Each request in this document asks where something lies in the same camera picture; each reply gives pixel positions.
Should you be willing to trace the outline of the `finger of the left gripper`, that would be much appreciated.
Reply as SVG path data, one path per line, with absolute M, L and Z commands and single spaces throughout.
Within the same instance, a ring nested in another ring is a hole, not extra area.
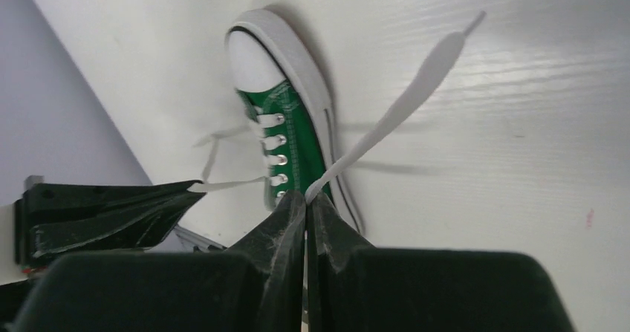
M 152 248 L 205 196 L 199 185 L 199 180 L 156 186 L 36 183 L 14 203 L 14 261 L 48 266 L 66 253 Z

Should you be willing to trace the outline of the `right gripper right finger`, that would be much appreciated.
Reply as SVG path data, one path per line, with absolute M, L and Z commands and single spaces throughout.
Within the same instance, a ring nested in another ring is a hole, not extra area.
M 528 255 L 376 247 L 324 194 L 307 207 L 311 331 L 572 331 Z

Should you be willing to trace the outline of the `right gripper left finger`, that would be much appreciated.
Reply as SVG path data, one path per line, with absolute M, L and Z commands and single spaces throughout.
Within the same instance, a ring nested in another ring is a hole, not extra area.
M 212 253 L 81 253 L 52 264 L 12 331 L 300 331 L 306 203 L 288 192 Z

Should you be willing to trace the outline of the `green canvas sneaker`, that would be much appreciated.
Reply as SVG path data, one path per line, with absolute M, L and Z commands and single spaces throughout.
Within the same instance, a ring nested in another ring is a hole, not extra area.
M 331 95 L 291 26 L 266 9 L 242 13 L 226 35 L 237 95 L 262 146 L 264 202 L 305 194 L 339 156 Z

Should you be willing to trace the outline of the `white shoelace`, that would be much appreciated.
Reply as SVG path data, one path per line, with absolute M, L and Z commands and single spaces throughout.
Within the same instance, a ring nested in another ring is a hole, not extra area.
M 415 78 L 407 89 L 392 103 L 374 128 L 307 188 L 305 200 L 308 203 L 314 200 L 325 184 L 356 163 L 366 152 L 406 121 L 411 114 L 434 94 L 457 62 L 464 49 L 467 37 L 484 21 L 486 15 L 486 11 L 480 11 L 464 30 L 449 33 L 431 49 L 429 55 L 427 55 L 418 69 Z

